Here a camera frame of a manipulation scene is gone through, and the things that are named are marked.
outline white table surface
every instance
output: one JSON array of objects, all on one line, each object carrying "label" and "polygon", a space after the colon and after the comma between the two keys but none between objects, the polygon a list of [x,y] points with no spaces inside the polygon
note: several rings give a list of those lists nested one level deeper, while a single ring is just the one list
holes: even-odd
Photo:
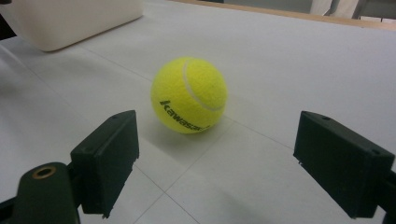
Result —
[{"label": "white table surface", "polygon": [[[212,130],[167,130],[151,80],[180,56],[224,75]],[[302,110],[396,153],[396,33],[145,0],[144,17],[44,53],[0,41],[0,201],[37,165],[70,151],[113,114],[137,113],[141,157],[110,219],[89,223],[380,223],[350,219],[292,157]]]}]

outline kawasaki logo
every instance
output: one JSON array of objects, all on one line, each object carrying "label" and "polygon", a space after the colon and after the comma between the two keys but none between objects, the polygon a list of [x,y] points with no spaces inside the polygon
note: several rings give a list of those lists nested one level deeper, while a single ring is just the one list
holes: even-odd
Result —
[{"label": "kawasaki logo", "polygon": [[207,126],[205,128],[201,128],[198,127],[196,125],[193,125],[191,123],[189,123],[188,121],[184,120],[178,113],[176,113],[170,106],[171,102],[170,101],[161,101],[160,102],[161,105],[163,105],[163,109],[166,111],[166,113],[172,118],[174,119],[176,122],[178,122],[179,124],[183,125],[184,127],[193,130],[193,131],[203,131],[205,129],[208,129],[210,127]]}]

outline tennis ball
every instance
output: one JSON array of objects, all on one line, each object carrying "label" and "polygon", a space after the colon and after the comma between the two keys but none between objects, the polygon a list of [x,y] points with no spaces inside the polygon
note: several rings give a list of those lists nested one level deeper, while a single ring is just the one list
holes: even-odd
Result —
[{"label": "tennis ball", "polygon": [[161,68],[151,86],[157,117],[178,133],[199,133],[215,125],[227,100],[227,87],[211,63],[192,57]]}]

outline yellow tennis ball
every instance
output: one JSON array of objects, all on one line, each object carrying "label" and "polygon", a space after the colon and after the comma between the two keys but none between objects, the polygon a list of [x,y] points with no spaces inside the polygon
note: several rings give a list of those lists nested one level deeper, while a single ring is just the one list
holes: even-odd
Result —
[{"label": "yellow tennis ball", "polygon": [[178,133],[198,133],[216,124],[227,87],[213,64],[192,57],[161,68],[151,86],[151,103],[161,122]]}]

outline white box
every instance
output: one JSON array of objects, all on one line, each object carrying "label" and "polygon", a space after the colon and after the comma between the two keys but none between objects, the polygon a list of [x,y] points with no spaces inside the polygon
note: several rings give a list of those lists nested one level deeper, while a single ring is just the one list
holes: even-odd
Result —
[{"label": "white box", "polygon": [[0,13],[18,36],[44,51],[61,49],[143,14],[141,0],[13,0]]}]

